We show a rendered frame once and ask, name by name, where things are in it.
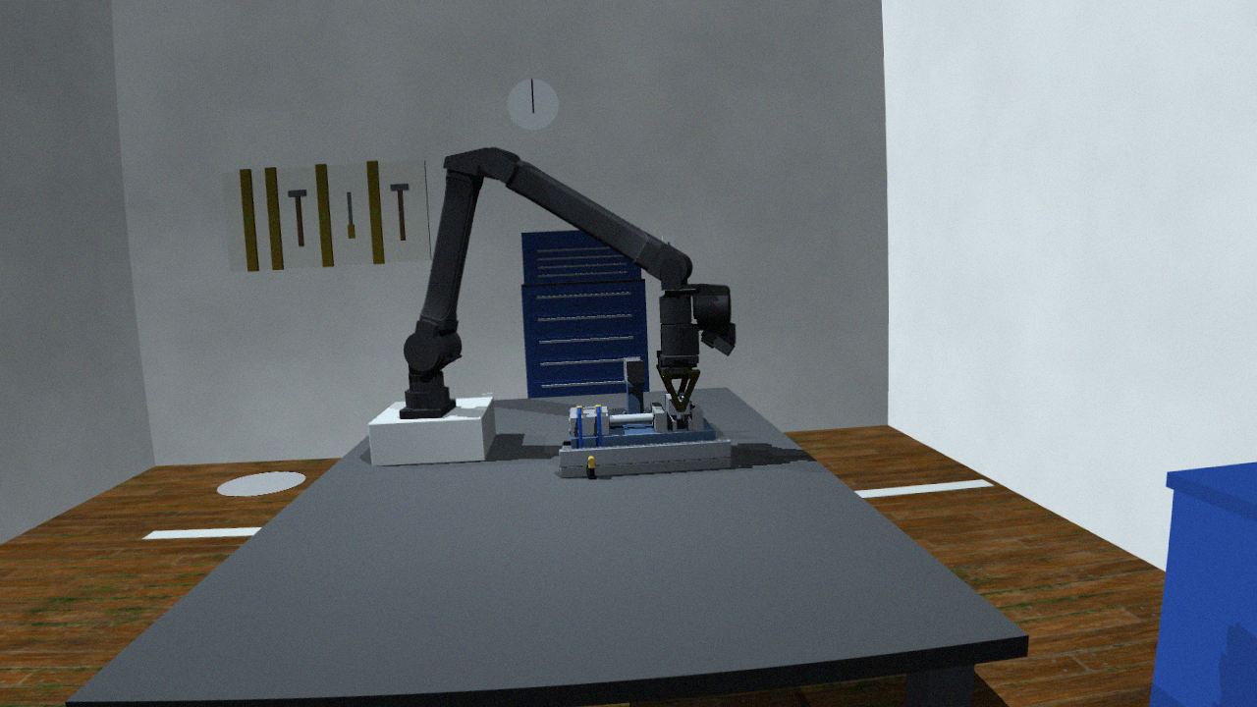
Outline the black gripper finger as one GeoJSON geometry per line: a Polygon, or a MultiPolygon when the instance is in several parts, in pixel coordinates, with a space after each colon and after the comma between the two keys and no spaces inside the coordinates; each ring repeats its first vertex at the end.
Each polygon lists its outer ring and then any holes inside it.
{"type": "Polygon", "coordinates": [[[694,386],[696,384],[696,377],[699,377],[700,370],[699,369],[694,369],[694,370],[683,371],[683,372],[662,372],[661,371],[661,374],[662,374],[664,381],[666,382],[666,387],[670,391],[670,395],[672,395],[672,403],[675,404],[675,406],[678,406],[678,410],[685,410],[685,408],[688,406],[688,398],[690,398],[691,392],[694,391],[694,386]],[[675,389],[672,386],[672,379],[690,379],[690,380],[688,380],[688,387],[686,387],[686,391],[685,391],[685,398],[683,398],[683,403],[680,403],[680,400],[678,398],[678,391],[675,391],[675,389]]]}
{"type": "MultiPolygon", "coordinates": [[[[680,367],[680,366],[685,366],[685,365],[672,365],[672,367],[680,367]]],[[[657,365],[656,365],[656,367],[657,367],[657,365]]],[[[662,374],[661,374],[661,370],[659,367],[657,367],[657,372],[660,374],[660,376],[662,379],[662,374]]],[[[664,381],[664,379],[662,379],[662,382],[664,382],[664,385],[666,387],[666,382],[664,381]]],[[[683,382],[680,382],[679,391],[685,391],[686,384],[688,384],[688,379],[683,379],[683,382]]],[[[666,391],[670,392],[667,390],[667,387],[666,387],[666,391]]],[[[679,391],[678,391],[678,396],[679,396],[679,391]]]]}

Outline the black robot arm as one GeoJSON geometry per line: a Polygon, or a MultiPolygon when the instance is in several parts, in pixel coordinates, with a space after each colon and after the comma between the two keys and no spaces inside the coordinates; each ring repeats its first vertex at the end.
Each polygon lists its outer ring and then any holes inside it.
{"type": "Polygon", "coordinates": [[[405,390],[406,408],[398,410],[400,419],[440,419],[458,408],[458,399],[450,399],[449,387],[444,386],[441,369],[463,357],[463,341],[458,335],[458,298],[468,237],[484,177],[503,181],[509,190],[529,198],[530,203],[569,221],[572,226],[602,245],[611,247],[613,252],[632,260],[634,265],[660,279],[661,291],[665,291],[659,297],[660,323],[691,322],[693,297],[696,325],[679,327],[680,356],[699,353],[696,330],[703,331],[701,342],[708,348],[716,348],[727,356],[732,353],[737,347],[737,325],[732,323],[728,286],[688,286],[693,263],[676,247],[666,247],[660,239],[650,237],[591,198],[579,195],[554,177],[542,174],[538,167],[520,161],[519,156],[507,148],[490,148],[491,151],[488,147],[471,148],[445,157],[442,167],[446,169],[446,189],[432,267],[427,277],[427,294],[414,333],[403,345],[410,387],[405,390]],[[436,410],[427,410],[429,408],[436,410]]]}

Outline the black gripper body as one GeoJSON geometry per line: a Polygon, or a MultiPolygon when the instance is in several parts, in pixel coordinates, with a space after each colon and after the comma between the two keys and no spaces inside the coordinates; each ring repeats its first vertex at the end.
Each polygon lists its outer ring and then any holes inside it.
{"type": "Polygon", "coordinates": [[[680,325],[661,325],[661,351],[657,351],[657,367],[662,372],[683,372],[688,371],[688,369],[696,367],[696,364],[699,364],[699,356],[696,356],[696,353],[680,356],[679,327],[688,326],[691,326],[691,322],[680,325]],[[685,366],[672,367],[672,365],[685,366]]]}

